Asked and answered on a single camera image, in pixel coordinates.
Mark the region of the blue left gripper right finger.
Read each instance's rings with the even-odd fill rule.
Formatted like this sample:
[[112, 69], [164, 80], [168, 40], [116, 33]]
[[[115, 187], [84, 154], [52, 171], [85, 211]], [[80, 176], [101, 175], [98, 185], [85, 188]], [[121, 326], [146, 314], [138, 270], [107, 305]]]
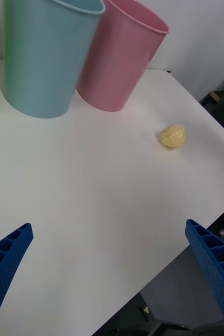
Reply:
[[185, 236], [224, 319], [224, 242], [192, 219], [186, 222]]

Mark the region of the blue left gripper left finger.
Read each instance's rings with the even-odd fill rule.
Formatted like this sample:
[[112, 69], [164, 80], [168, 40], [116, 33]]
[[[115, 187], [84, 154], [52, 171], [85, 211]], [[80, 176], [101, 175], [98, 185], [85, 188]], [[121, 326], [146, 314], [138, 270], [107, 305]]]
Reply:
[[0, 240], [0, 307], [33, 237], [31, 224], [25, 223]]

